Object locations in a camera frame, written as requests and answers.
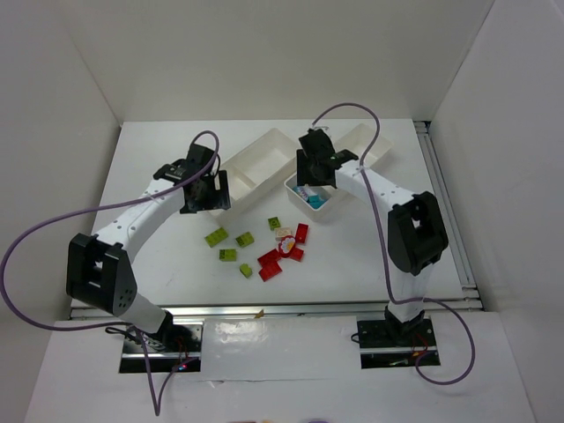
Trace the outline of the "cyan round printed lego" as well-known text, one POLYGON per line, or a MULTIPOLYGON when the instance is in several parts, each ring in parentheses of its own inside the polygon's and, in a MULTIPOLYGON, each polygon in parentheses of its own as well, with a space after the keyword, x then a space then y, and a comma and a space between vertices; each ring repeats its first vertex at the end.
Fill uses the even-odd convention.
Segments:
POLYGON ((299 195, 304 201, 309 201, 309 193, 305 187, 295 186, 293 187, 293 191, 299 195))

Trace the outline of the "cyan long lego brick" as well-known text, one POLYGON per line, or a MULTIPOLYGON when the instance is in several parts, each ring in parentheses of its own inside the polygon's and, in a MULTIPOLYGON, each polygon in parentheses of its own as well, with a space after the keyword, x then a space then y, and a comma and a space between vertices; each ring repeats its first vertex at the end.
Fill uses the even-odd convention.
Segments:
POLYGON ((326 203, 326 199, 324 199, 323 197, 320 197, 320 196, 310 196, 308 198, 308 205, 314 210, 318 210, 325 203, 326 203))

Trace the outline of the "lime green long lego brick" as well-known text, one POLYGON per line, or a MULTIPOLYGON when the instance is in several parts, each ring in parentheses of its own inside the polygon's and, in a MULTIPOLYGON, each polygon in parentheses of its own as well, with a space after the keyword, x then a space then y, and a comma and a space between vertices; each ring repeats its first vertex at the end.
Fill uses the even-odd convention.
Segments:
POLYGON ((226 240, 227 238, 228 238, 228 232, 226 231, 225 228, 220 227, 215 231, 211 232, 210 234, 207 234, 204 237, 204 240, 206 241, 209 247, 213 248, 216 245, 223 242, 224 240, 226 240))

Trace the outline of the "red lego brick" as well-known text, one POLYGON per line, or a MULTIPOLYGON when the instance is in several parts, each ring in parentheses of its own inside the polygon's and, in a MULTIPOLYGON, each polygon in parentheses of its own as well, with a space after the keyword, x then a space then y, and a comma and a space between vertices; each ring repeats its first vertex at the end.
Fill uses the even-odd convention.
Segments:
POLYGON ((269 252, 265 253, 262 256, 257 258, 258 263, 265 267, 270 263, 276 263, 280 259, 280 254, 276 249, 272 249, 269 252))
POLYGON ((299 223, 295 232, 295 240, 298 243, 305 244, 308 237, 308 230, 309 226, 307 224, 299 223))
POLYGON ((295 247, 290 254, 290 258, 296 262, 301 262, 304 256, 304 251, 300 248, 295 247))
POLYGON ((281 272, 282 269, 278 262, 269 262, 261 268, 261 270, 259 271, 259 276, 263 282, 266 282, 271 278, 276 277, 281 272))

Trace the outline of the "small lime green lego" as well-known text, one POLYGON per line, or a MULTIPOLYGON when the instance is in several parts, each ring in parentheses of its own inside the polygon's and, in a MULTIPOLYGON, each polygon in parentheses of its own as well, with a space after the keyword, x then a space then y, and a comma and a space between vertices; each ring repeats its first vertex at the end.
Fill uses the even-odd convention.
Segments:
POLYGON ((242 263, 239 270, 245 278, 250 278, 253 275, 253 270, 247 263, 242 263))

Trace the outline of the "red flower lego piece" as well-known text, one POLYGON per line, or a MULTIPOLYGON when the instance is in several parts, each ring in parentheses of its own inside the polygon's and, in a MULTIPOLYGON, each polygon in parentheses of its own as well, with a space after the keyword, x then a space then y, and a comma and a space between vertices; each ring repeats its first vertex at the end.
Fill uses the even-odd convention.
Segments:
POLYGON ((278 252, 282 257, 287 258, 292 254, 295 246, 295 238, 292 235, 287 235, 279 241, 278 252))

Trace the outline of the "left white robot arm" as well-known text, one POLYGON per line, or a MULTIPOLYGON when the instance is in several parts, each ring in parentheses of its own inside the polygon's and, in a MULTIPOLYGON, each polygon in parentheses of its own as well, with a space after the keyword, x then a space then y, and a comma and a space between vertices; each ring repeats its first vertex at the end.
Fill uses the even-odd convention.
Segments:
POLYGON ((110 224, 77 234, 68 249, 66 293, 160 342, 185 336, 169 312, 138 291, 132 265, 172 215, 229 209, 227 173, 219 164, 218 148, 192 141, 186 156, 160 167, 110 224))

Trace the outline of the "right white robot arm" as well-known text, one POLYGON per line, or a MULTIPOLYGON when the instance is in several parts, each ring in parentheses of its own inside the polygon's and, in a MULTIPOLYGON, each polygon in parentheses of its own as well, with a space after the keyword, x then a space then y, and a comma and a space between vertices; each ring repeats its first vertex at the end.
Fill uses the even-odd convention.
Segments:
POLYGON ((308 130, 299 142, 300 185, 331 186, 372 207, 389 296, 386 330, 395 339, 410 335, 424 318, 428 281, 449 245, 435 195, 404 189, 365 166, 355 153, 336 151, 320 128, 308 130))

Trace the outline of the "white divided bin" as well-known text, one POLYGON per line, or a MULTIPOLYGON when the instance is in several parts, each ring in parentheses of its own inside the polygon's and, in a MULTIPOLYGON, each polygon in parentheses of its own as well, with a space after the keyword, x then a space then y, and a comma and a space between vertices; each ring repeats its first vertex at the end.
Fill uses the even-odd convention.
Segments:
MULTIPOLYGON (((368 148, 369 143, 373 140, 375 130, 361 123, 352 130, 337 139, 333 146, 337 152, 341 150, 349 150, 360 157, 368 148)), ((326 203, 318 210, 312 209, 308 202, 304 201, 299 195, 293 191, 293 187, 298 186, 296 174, 287 178, 284 182, 286 194, 291 204, 293 204, 300 212, 302 212, 309 220, 321 222, 326 215, 331 214, 338 208, 338 205, 344 198, 359 198, 365 204, 370 204, 367 189, 360 175, 360 166, 356 161, 345 163, 337 172, 337 187, 331 186, 312 187, 305 186, 309 196, 320 196, 326 199, 326 203)))
POLYGON ((297 144, 273 128, 222 165, 227 171, 231 207, 210 211, 220 226, 232 221, 295 172, 297 144))

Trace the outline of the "left white divided bin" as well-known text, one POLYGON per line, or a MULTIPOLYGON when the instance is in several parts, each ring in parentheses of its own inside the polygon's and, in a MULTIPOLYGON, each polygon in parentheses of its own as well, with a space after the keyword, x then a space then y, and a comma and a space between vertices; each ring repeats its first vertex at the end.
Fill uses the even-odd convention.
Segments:
POLYGON ((232 221, 295 172, 297 144, 273 128, 222 165, 227 171, 231 207, 210 211, 220 226, 232 221))

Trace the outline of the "beige lego brick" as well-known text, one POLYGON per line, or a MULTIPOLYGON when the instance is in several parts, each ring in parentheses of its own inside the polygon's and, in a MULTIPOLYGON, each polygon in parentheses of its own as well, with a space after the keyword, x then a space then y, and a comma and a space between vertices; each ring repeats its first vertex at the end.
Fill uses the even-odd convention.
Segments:
POLYGON ((292 236, 293 231, 290 227, 278 227, 275 229, 274 234, 275 234, 275 239, 277 241, 280 241, 287 236, 292 236))

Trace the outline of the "white paper sheet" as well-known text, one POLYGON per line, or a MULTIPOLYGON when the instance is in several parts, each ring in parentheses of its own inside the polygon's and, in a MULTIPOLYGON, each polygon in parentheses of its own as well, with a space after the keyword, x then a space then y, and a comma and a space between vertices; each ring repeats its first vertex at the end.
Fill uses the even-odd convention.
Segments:
POLYGON ((352 316, 208 321, 199 376, 206 381, 263 382, 355 375, 360 348, 350 336, 356 329, 352 316))

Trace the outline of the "aluminium front rail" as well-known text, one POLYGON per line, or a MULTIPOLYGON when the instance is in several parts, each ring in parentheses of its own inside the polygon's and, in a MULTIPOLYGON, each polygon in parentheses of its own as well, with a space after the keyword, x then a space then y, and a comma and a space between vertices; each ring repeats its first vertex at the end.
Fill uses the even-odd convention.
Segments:
MULTIPOLYGON (((457 311, 483 311, 480 299, 442 300, 457 311)), ((175 316, 254 316, 260 311, 266 315, 328 315, 328 314, 366 314, 383 312, 384 302, 329 302, 316 304, 271 304, 243 306, 191 306, 165 308, 175 316)), ((70 320, 108 319, 109 313, 94 308, 72 308, 70 320)))

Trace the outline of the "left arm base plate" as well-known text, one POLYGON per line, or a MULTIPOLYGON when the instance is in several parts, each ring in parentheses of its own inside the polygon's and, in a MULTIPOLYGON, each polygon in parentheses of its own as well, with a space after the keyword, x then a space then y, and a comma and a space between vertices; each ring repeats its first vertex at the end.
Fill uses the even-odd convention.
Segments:
MULTIPOLYGON (((150 368, 153 373, 165 374, 173 367, 180 373, 199 373, 201 371, 201 350, 204 334, 203 322, 188 322, 185 327, 191 332, 192 340, 182 343, 174 341, 172 349, 165 348, 148 336, 143 335, 148 352, 150 368)), ((110 326, 105 332, 122 342, 120 374, 142 374, 146 372, 143 347, 132 328, 122 329, 110 326)))

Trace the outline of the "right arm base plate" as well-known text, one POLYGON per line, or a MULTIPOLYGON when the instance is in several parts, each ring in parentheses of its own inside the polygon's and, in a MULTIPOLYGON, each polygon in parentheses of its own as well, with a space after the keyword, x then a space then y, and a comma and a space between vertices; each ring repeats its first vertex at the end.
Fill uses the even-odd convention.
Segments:
POLYGON ((399 340, 387 332, 383 320, 358 321, 350 339, 360 348, 362 369, 414 367, 417 359, 422 367, 441 364, 434 326, 428 318, 399 340))

